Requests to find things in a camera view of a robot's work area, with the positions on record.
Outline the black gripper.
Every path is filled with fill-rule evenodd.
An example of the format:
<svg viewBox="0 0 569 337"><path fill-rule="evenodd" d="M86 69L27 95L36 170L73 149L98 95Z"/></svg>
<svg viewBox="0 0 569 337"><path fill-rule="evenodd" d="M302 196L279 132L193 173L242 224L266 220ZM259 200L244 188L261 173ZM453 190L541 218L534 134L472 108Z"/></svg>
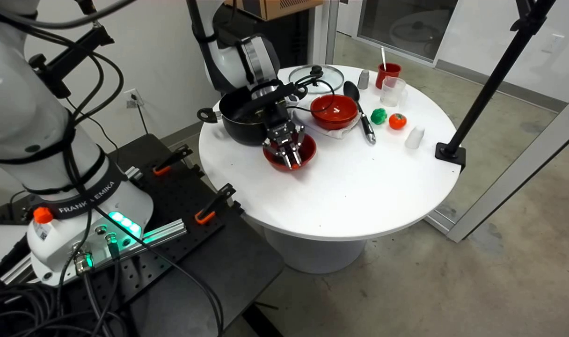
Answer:
<svg viewBox="0 0 569 337"><path fill-rule="evenodd" d="M304 164L305 125L290 114L285 100L270 102L264 108L266 144L279 147L276 157L289 168Z"/></svg>

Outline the black perforated robot base table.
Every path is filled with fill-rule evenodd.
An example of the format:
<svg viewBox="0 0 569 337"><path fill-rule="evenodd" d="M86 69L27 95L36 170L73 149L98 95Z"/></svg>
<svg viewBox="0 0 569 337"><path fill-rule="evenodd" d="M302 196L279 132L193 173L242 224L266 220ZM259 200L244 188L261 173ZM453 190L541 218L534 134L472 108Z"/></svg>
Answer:
<svg viewBox="0 0 569 337"><path fill-rule="evenodd" d="M217 337L244 318L259 337L283 333L257 306L257 297L285 261L242 218L242 207L219 203L210 224L193 213L216 192L197 168L176 164L148 183L165 202L161 213L182 218L188 232L122 267L68 284L55 314L57 293L45 286L27 301L0 301L0 337Z"/></svg>

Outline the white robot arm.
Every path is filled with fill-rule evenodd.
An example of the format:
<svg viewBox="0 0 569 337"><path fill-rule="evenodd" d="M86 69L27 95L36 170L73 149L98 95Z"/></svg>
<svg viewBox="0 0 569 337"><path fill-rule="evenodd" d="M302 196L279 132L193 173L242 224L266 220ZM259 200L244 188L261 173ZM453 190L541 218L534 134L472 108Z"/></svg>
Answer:
<svg viewBox="0 0 569 337"><path fill-rule="evenodd" d="M128 250L154 215L154 198L137 187L81 127L83 115L62 106L62 78L96 54L111 35L100 20L133 0L88 7L73 27L90 31L45 67L25 57L25 39L45 22L40 0L0 0L0 168L38 205L27 228L38 280L60 286L113 254ZM261 35L221 46L214 14L223 0L186 0L193 35L217 89L246 87L251 100L234 115L264 114L264 147L289 166L302 160L305 127L292 119L285 97L294 91L277 78L277 54Z"/></svg>

